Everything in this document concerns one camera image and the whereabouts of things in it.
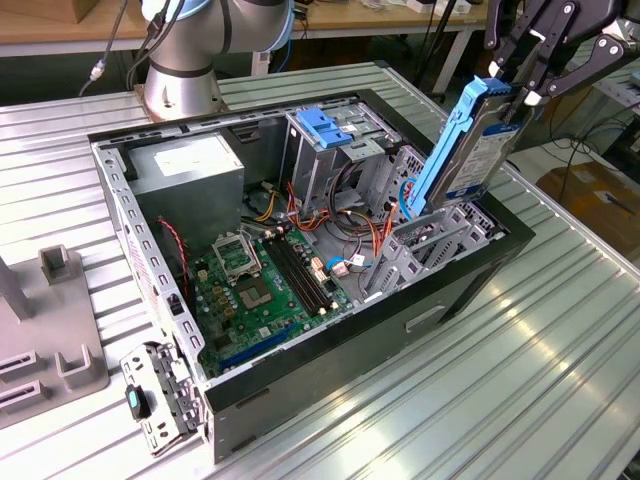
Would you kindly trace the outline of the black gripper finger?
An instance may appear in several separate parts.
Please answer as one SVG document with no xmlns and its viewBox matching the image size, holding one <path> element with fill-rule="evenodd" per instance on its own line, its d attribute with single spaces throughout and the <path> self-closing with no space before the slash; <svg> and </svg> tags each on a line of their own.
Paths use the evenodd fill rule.
<svg viewBox="0 0 640 480">
<path fill-rule="evenodd" d="M 539 1 L 488 2 L 484 48 L 493 52 L 490 75 L 515 74 L 537 42 L 529 30 L 539 12 Z"/>
<path fill-rule="evenodd" d="M 502 75 L 519 88 L 502 114 L 506 123 L 522 119 L 527 107 L 592 84 L 628 63 L 628 8 L 597 35 L 570 40 L 575 1 L 539 2 L 539 16 L 529 30 L 535 46 L 514 75 Z"/>
</svg>

